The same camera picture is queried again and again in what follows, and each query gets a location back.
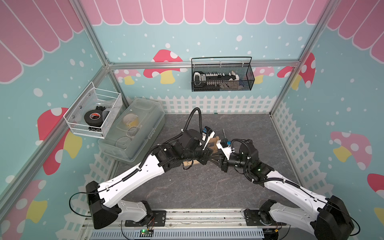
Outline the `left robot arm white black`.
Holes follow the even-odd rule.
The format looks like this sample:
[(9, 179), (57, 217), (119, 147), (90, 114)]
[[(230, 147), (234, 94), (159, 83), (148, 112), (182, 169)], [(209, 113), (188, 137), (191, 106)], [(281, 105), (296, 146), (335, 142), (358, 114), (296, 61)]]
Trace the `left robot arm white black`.
[(181, 132), (150, 148), (139, 164), (106, 182), (88, 183), (83, 194), (87, 196), (94, 229), (103, 229), (117, 220), (148, 224), (154, 215), (148, 202), (128, 202), (123, 197), (185, 162), (206, 165), (213, 153), (208, 143), (214, 135), (211, 128), (203, 127), (201, 109), (196, 107)]

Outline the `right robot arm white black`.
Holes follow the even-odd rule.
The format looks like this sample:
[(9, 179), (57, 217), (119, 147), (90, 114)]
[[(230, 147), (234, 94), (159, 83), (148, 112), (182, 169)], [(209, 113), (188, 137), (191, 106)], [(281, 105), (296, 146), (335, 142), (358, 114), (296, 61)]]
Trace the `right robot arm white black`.
[(318, 240), (347, 240), (360, 233), (360, 225), (350, 216), (344, 202), (310, 191), (289, 180), (273, 167), (263, 163), (251, 140), (235, 139), (238, 151), (230, 141), (217, 141), (212, 161), (227, 172), (234, 168), (254, 185), (283, 196), (294, 208), (275, 200), (267, 200), (256, 214), (245, 211), (246, 219), (264, 226), (287, 224), (314, 235)]

